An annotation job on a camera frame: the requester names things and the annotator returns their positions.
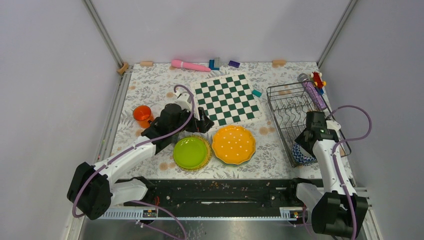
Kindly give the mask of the yellow dotted plate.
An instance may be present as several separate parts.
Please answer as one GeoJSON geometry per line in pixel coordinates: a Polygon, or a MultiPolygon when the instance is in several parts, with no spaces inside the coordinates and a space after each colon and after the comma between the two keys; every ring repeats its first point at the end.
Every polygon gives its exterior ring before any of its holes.
{"type": "Polygon", "coordinates": [[[214,134],[211,148],[216,158],[238,162],[253,157],[256,153],[256,139],[248,129],[229,125],[214,134]]]}

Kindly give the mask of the blue dotted plate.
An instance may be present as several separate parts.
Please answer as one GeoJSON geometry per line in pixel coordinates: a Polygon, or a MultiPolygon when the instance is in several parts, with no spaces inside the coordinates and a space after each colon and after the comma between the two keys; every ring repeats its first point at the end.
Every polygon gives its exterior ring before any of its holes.
{"type": "Polygon", "coordinates": [[[246,158],[246,159],[242,159],[239,161],[235,161],[235,160],[228,160],[228,159],[221,159],[218,158],[223,164],[227,165],[227,166],[233,166],[233,167],[238,167],[238,166],[242,166],[245,165],[247,163],[249,163],[252,159],[252,157],[250,158],[246,158]]]}

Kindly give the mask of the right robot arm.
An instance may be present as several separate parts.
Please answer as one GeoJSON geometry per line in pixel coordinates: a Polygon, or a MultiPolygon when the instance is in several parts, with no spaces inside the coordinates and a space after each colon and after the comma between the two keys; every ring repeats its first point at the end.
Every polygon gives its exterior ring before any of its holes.
{"type": "Polygon", "coordinates": [[[354,240],[368,211],[368,201],[358,196],[343,168],[337,130],[328,127],[322,111],[309,111],[305,129],[295,139],[297,156],[317,160],[322,176],[323,192],[316,185],[298,180],[287,191],[293,206],[302,203],[308,209],[308,220],[316,234],[354,240]]]}

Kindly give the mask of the orange mug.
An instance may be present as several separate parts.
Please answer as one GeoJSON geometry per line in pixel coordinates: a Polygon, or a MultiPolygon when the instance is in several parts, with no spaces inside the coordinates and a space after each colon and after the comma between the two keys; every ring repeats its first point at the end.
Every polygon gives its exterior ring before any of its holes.
{"type": "Polygon", "coordinates": [[[152,110],[146,105],[137,106],[132,112],[134,120],[141,128],[147,129],[154,121],[155,117],[152,110]]]}

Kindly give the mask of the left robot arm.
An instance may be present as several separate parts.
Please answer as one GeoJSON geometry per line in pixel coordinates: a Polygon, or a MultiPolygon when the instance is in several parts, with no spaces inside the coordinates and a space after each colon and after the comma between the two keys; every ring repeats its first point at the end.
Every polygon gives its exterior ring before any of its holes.
{"type": "Polygon", "coordinates": [[[76,167],[66,195],[72,202],[73,217],[96,220],[111,206],[135,200],[144,206],[152,204],[155,192],[143,181],[119,182],[119,178],[174,143],[180,132],[204,134],[213,126],[203,107],[188,110],[176,103],[167,104],[130,146],[96,164],[83,162],[76,167]]]}

